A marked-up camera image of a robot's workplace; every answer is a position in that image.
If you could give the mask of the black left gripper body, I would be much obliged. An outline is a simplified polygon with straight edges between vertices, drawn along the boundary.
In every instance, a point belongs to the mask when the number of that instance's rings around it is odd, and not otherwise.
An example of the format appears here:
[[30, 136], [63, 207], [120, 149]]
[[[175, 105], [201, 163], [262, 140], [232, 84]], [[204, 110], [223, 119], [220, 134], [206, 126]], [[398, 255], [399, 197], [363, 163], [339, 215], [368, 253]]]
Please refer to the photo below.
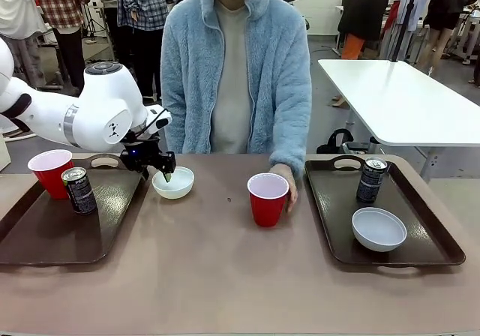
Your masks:
[[124, 150], [119, 158], [130, 171], [147, 173], [148, 167], [164, 171], [165, 166], [161, 157], [162, 151], [159, 142], [159, 136], [151, 136], [149, 139], [124, 143]]

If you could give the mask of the person in white top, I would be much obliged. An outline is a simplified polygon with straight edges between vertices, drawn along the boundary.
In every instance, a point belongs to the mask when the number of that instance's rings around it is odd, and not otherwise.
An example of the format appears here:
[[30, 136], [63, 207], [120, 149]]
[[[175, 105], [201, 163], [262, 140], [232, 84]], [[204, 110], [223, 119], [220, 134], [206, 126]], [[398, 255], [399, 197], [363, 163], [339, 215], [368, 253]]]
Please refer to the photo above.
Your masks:
[[38, 36], [47, 31], [35, 0], [0, 0], [0, 38], [12, 52], [15, 77], [37, 89], [46, 85]]

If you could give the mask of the person's left hand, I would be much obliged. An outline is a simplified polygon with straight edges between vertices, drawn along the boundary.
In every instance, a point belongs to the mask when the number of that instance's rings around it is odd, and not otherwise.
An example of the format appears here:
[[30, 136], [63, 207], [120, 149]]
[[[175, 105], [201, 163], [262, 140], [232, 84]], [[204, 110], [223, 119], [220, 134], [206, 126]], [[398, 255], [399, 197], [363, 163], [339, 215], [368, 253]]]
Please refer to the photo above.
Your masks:
[[286, 179], [289, 185], [289, 196], [286, 202], [286, 211], [290, 213], [293, 210], [294, 205], [298, 199], [298, 191], [296, 186], [296, 180], [291, 168], [283, 163], [276, 163], [271, 169], [270, 173], [277, 174]]

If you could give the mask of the person in blue fleece jacket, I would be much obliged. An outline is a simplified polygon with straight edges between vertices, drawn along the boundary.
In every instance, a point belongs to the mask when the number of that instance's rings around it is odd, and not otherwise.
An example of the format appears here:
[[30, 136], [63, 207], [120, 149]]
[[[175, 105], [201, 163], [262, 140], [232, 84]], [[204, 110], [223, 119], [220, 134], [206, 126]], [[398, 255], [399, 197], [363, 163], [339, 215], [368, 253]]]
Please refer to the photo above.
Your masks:
[[184, 0], [166, 18], [163, 105], [184, 104], [182, 153], [270, 157], [277, 97], [311, 87], [302, 15], [283, 0]]

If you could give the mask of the white folding table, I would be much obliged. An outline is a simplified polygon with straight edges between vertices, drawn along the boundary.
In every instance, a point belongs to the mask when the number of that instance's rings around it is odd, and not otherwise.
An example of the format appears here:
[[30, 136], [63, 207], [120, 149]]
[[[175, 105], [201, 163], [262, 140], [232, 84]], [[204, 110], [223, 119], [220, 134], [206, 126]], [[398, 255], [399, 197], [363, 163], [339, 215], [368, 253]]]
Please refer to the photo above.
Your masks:
[[480, 106], [399, 61], [320, 59], [319, 66], [359, 118], [391, 147], [428, 150], [420, 176], [428, 182], [446, 148], [480, 149]]

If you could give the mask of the black tripod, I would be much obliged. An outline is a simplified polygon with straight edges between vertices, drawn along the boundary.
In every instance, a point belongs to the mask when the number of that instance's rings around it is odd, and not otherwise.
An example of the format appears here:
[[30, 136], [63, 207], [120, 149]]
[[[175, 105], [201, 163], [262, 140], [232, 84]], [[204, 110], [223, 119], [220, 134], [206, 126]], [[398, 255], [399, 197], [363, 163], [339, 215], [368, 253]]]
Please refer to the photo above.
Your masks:
[[87, 44], [94, 44], [97, 42], [96, 40], [96, 28], [95, 28], [95, 21], [92, 18], [91, 11], [89, 10], [88, 6], [84, 4], [82, 6], [82, 12], [84, 16], [85, 24], [83, 26], [83, 37], [85, 38], [85, 42]]

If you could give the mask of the dark beverage can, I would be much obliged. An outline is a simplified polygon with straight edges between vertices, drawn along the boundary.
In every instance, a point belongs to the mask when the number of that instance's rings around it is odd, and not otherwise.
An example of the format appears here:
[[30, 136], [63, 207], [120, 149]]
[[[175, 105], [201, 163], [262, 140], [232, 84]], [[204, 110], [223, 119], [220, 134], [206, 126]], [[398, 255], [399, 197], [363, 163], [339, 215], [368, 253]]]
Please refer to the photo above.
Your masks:
[[358, 201], [373, 203], [376, 200], [388, 167], [388, 163], [378, 157], [369, 157], [364, 161], [356, 191]]
[[82, 167], [72, 167], [61, 174], [73, 210], [88, 215], [97, 209], [97, 203], [87, 172]]

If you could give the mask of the red plastic cup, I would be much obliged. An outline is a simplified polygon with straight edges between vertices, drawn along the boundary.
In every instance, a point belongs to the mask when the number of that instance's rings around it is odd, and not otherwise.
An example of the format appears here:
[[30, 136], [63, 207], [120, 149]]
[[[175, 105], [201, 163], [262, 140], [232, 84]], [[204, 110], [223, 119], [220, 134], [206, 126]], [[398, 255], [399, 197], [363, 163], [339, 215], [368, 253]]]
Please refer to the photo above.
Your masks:
[[68, 150], [55, 149], [40, 153], [28, 162], [28, 168], [54, 200], [68, 198], [62, 173], [74, 167], [72, 157], [73, 154]]
[[274, 227], [290, 190], [287, 180], [274, 173], [259, 173], [248, 180], [247, 189], [255, 223], [260, 227]]

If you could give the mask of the black bag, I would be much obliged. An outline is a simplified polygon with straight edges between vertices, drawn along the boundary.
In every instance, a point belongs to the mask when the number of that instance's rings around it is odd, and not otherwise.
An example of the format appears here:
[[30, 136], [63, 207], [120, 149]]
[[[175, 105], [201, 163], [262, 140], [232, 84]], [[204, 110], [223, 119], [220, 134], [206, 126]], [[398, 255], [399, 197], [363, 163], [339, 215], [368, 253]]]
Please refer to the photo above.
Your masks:
[[318, 155], [366, 155], [373, 154], [380, 143], [371, 136], [368, 142], [356, 142], [352, 133], [346, 128], [335, 130], [328, 142], [316, 148]]

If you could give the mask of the white plastic bowl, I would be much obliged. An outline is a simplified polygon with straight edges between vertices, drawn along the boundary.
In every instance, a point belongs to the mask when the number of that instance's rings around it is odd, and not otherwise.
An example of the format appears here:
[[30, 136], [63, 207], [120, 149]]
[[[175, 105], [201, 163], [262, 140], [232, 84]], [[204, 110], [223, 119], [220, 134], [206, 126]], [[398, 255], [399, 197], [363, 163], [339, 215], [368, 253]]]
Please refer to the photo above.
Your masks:
[[158, 171], [153, 176], [151, 183], [161, 197], [168, 200], [177, 200], [191, 191], [194, 184], [194, 173], [187, 167], [177, 166], [170, 181], [166, 181], [164, 174]]
[[407, 239], [404, 223], [381, 208], [360, 208], [352, 215], [351, 224], [355, 239], [371, 251], [393, 251]]

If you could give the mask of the person's right forearm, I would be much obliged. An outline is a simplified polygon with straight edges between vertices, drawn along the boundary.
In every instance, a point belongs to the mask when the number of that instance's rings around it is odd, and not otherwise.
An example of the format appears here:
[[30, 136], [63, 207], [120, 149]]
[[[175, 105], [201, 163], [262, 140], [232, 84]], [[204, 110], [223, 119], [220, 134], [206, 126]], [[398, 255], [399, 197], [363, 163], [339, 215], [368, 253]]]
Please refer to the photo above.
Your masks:
[[164, 128], [166, 144], [170, 151], [181, 154], [185, 142], [185, 105], [183, 103], [172, 103], [163, 108], [171, 115], [171, 121]]

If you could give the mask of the dark brown serving tray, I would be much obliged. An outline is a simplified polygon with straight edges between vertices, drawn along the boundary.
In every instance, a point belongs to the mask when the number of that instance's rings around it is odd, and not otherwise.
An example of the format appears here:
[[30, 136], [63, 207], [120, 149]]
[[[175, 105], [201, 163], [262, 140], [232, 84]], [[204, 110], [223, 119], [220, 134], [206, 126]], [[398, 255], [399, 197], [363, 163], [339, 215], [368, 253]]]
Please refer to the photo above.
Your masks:
[[69, 199], [52, 199], [36, 182], [0, 220], [0, 267], [92, 264], [110, 252], [144, 178], [113, 154], [74, 164], [86, 169], [97, 208], [77, 214]]
[[396, 250], [368, 250], [355, 238], [354, 212], [364, 207], [356, 199], [365, 162], [353, 155], [308, 160], [305, 174], [332, 256], [351, 266], [422, 268], [459, 266], [466, 255], [423, 196], [394, 162], [388, 163], [373, 206], [397, 216], [406, 226], [406, 241]]

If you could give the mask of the person in black shorts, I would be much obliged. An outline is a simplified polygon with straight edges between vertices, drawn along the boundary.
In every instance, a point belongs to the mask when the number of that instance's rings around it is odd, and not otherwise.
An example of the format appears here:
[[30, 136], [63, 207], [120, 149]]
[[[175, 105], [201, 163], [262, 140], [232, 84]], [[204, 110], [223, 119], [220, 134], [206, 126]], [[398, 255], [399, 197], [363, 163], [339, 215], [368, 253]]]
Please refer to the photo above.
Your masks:
[[416, 64], [420, 71], [428, 76], [434, 73], [463, 9], [476, 2], [477, 0], [430, 0], [424, 21], [430, 31]]

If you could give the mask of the person's left forearm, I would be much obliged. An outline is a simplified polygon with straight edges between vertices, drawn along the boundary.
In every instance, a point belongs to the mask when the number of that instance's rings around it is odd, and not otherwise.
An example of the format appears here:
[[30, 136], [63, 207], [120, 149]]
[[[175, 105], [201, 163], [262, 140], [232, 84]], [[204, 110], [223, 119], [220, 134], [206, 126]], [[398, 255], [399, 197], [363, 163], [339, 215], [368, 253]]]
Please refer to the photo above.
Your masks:
[[277, 95], [269, 161], [272, 167], [287, 167], [294, 179], [304, 169], [311, 105], [311, 87], [294, 87]]

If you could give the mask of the person in orange trousers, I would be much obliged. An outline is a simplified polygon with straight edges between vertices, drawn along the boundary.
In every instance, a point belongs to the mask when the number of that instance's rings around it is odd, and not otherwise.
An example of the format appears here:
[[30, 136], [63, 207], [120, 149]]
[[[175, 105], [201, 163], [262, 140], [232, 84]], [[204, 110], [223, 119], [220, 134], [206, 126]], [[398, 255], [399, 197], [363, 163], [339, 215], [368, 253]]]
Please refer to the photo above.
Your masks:
[[366, 43], [380, 39], [383, 14], [389, 0], [342, 0], [337, 30], [345, 37], [341, 58], [357, 60]]

